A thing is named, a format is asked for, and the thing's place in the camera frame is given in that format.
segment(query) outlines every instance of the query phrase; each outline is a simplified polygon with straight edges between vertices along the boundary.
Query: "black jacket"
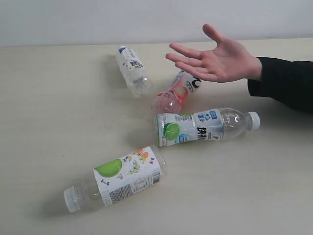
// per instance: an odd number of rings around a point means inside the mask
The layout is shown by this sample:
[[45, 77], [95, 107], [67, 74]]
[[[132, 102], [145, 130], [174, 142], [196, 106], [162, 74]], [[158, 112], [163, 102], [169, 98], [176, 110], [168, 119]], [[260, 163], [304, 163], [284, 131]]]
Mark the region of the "black jacket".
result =
[[262, 81], [248, 80], [250, 95], [270, 97], [313, 114], [313, 62], [258, 58], [263, 66]]

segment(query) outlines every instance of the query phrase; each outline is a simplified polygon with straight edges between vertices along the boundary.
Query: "table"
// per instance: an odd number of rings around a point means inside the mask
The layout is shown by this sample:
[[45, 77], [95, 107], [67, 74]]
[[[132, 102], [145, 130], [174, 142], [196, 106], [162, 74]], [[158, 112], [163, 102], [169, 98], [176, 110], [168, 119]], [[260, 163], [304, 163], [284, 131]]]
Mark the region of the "table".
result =
[[[242, 43], [257, 56], [313, 60], [313, 39]], [[102, 210], [66, 212], [63, 190], [75, 179], [153, 143], [151, 102], [179, 70], [165, 59], [167, 44], [130, 46], [155, 84], [140, 100], [126, 89], [117, 45], [0, 48], [0, 233], [313, 231], [313, 117], [250, 97], [245, 80], [203, 83], [183, 109], [256, 111], [258, 131], [232, 141], [163, 147], [168, 176], [160, 184]]]

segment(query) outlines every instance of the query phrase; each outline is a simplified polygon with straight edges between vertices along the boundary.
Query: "plastic bottle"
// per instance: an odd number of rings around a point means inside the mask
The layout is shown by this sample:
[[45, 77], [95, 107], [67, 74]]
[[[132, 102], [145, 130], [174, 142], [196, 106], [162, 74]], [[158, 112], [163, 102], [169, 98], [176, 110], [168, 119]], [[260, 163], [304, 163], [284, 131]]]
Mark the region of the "plastic bottle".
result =
[[191, 74], [180, 71], [172, 85], [166, 91], [159, 93], [152, 105], [152, 113], [155, 114], [179, 114], [183, 103], [189, 95], [196, 92], [201, 85], [201, 80]]
[[133, 97], [140, 98], [141, 94], [151, 91], [153, 83], [147, 77], [143, 64], [133, 49], [121, 46], [115, 57]]
[[80, 183], [66, 189], [67, 208], [75, 212], [107, 207], [158, 183], [166, 171], [166, 163], [158, 147], [145, 147], [96, 167]]
[[155, 115], [156, 136], [159, 146], [196, 140], [228, 140], [245, 130], [260, 127], [256, 112], [240, 113], [230, 108], [212, 109], [194, 114]]

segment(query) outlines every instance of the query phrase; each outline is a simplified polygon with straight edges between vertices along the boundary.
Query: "bottle cap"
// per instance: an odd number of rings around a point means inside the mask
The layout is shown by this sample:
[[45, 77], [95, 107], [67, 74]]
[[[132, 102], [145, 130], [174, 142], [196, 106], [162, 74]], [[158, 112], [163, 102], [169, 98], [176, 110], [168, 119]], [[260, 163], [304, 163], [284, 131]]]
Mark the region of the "bottle cap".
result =
[[252, 128], [251, 131], [255, 131], [260, 127], [260, 117], [256, 112], [248, 112], [252, 118]]
[[81, 209], [74, 186], [64, 190], [64, 199], [69, 212], [75, 212]]

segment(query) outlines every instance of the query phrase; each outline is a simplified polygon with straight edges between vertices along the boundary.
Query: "hand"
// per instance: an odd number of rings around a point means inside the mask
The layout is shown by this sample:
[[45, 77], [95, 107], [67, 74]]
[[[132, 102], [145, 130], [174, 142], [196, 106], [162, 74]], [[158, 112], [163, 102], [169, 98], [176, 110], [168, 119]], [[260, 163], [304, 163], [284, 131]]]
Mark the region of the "hand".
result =
[[172, 43], [170, 48], [184, 56], [168, 53], [166, 58], [175, 62], [176, 67], [205, 81], [261, 80], [260, 60], [249, 54], [243, 45], [225, 38], [209, 24], [203, 26], [203, 31], [217, 43], [214, 50], [199, 51]]

